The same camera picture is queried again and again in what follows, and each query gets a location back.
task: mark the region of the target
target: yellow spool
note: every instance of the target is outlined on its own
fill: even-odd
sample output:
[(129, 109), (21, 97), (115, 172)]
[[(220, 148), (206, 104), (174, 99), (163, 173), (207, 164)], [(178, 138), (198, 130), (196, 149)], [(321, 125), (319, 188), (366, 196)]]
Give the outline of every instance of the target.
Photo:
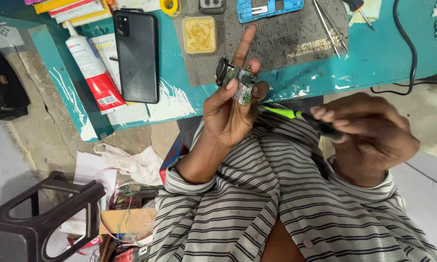
[(179, 0), (160, 0), (160, 9), (171, 17), (177, 17), (181, 13)]

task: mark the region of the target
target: cardboard box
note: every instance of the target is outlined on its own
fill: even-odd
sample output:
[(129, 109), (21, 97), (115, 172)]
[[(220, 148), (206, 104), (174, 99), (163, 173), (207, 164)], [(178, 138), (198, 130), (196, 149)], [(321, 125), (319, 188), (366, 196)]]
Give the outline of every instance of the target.
[[(104, 223), (109, 233), (116, 234), (118, 223), (120, 223), (119, 233), (127, 233), (128, 228), (129, 232), (138, 239), (144, 239), (152, 234), (154, 220), (157, 216), (155, 207), (130, 209), (128, 223), (126, 223), (128, 212), (125, 213), (125, 211), (108, 210), (101, 212), (101, 222)], [(99, 234), (107, 234), (102, 225), (99, 225)]]

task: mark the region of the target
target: hand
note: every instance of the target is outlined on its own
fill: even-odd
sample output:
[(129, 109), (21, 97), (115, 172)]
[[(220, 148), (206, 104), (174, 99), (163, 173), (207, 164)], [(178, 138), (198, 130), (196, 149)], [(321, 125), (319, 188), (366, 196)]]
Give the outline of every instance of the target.
[[(241, 67), (244, 65), (249, 46), (256, 35), (256, 30), (255, 24), (251, 24), (246, 28), (233, 57), (233, 65)], [(257, 73), (260, 69), (260, 62), (252, 59), (249, 61), (249, 67), (251, 72)], [(237, 88), (238, 81), (233, 79), (227, 86), (220, 87), (204, 102), (205, 131), (226, 146), (235, 145), (250, 132), (258, 114), (257, 102), (266, 96), (269, 85), (264, 81), (258, 82), (252, 91), (251, 102), (246, 107), (233, 99)]]
[(409, 121), (384, 98), (356, 93), (313, 107), (311, 113), (346, 133), (332, 140), (337, 154), (333, 167), (357, 186), (379, 185), (387, 169), (419, 151), (421, 143), (411, 134)]

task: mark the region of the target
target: black smartphone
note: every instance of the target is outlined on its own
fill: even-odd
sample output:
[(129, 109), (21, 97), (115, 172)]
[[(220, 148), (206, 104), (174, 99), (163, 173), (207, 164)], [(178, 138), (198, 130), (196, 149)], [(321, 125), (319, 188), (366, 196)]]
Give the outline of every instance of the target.
[(125, 101), (159, 102), (157, 18), (151, 14), (113, 12), (122, 96)]

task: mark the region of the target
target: gray work mat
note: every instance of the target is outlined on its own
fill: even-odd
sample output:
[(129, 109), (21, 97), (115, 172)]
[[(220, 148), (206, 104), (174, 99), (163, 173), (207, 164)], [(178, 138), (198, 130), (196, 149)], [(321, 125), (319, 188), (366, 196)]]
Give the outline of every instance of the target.
[[(251, 0), (252, 7), (265, 5), (264, 0)], [(348, 15), (341, 0), (319, 0), (348, 46)], [(221, 57), (233, 58), (241, 35), (249, 23), (238, 21), (236, 1), (227, 0), (227, 9), (221, 15), (210, 15), (217, 29), (217, 52), (208, 55), (190, 55), (185, 52), (182, 21), (185, 16), (206, 16), (199, 13), (198, 0), (182, 0), (181, 14), (174, 19), (178, 42), (191, 86), (215, 82), (215, 70)], [(253, 21), (257, 33), (248, 53), (248, 61), (261, 61), (261, 71), (269, 71), (294, 64), (311, 62), (335, 56), (330, 39), (320, 21), (313, 0), (306, 0), (303, 9), (283, 15)], [(334, 37), (338, 52), (345, 54), (340, 39)]]

